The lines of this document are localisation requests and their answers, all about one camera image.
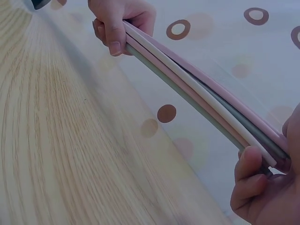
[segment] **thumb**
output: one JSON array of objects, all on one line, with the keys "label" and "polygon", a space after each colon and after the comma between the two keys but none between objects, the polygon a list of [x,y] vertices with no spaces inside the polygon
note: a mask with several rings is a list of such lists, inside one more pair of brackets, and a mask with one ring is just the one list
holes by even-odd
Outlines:
[{"label": "thumb", "polygon": [[126,32],[123,25],[123,12],[116,7],[106,8],[105,15],[101,21],[104,23],[106,45],[112,56],[121,55],[125,50]]},{"label": "thumb", "polygon": [[300,104],[292,113],[287,124],[287,143],[289,155],[292,161],[292,168],[297,175],[300,175]]}]

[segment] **hand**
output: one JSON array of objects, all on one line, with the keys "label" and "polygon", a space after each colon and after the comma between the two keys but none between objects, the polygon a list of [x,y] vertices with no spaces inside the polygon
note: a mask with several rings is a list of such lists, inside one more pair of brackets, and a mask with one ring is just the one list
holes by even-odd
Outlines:
[{"label": "hand", "polygon": [[156,11],[143,0],[89,0],[89,8],[96,16],[95,35],[109,47],[112,56],[128,54],[123,20],[153,35]]},{"label": "hand", "polygon": [[253,225],[300,224],[300,104],[283,125],[292,165],[285,174],[267,178],[256,174],[262,155],[256,147],[248,147],[239,155],[235,167],[232,210]]}]

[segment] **dark object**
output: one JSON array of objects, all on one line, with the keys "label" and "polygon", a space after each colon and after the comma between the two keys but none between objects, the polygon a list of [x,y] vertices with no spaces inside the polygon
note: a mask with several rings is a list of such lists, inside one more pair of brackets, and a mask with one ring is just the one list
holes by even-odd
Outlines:
[{"label": "dark object", "polygon": [[51,0],[31,0],[35,10],[39,10],[47,5]]}]

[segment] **wood grain surface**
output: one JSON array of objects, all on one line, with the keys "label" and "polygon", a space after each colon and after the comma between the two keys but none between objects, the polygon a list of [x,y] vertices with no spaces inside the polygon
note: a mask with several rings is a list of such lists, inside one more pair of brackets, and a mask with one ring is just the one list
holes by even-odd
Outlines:
[{"label": "wood grain surface", "polygon": [[1,225],[228,225],[100,42],[0,0]]}]

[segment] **polka dot pattern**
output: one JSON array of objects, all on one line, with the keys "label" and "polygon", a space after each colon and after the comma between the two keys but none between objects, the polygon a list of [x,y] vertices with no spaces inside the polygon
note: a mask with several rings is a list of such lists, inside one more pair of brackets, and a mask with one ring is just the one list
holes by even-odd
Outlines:
[{"label": "polka dot pattern", "polygon": [[[257,12],[262,13],[262,17],[260,19],[256,19],[254,16],[251,16],[256,15]],[[249,23],[260,26],[264,25],[269,20],[269,13],[267,10],[262,8],[249,8],[244,12],[244,17]]]},{"label": "polka dot pattern", "polygon": [[[178,24],[183,25],[184,30],[180,34],[174,34],[172,29],[174,28],[174,26],[176,26]],[[177,20],[168,26],[166,33],[167,33],[167,36],[172,40],[181,40],[181,39],[184,39],[188,35],[190,29],[191,29],[191,24],[189,23],[189,21]]]},{"label": "polka dot pattern", "polygon": [[247,64],[237,64],[231,70],[231,73],[236,78],[246,78],[250,74],[250,66]]},{"label": "polka dot pattern", "polygon": [[164,105],[157,112],[157,118],[161,123],[169,123],[176,116],[176,108],[173,105]]},{"label": "polka dot pattern", "polygon": [[145,138],[153,137],[158,130],[158,122],[155,119],[147,119],[141,126],[141,134]]},{"label": "polka dot pattern", "polygon": [[293,43],[300,49],[300,41],[299,41],[299,33],[300,33],[300,26],[295,27],[291,32],[291,39]]}]

